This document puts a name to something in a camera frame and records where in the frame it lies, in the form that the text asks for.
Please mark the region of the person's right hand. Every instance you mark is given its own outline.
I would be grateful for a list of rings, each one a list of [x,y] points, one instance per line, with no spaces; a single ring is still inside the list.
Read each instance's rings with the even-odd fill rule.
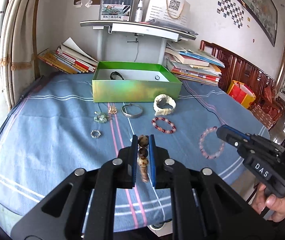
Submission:
[[[265,196],[266,185],[259,183],[255,197],[251,203],[251,207],[258,213],[267,207],[274,211],[274,213],[268,218],[274,222],[280,222],[285,219],[285,198],[278,198],[274,194],[269,197]]]

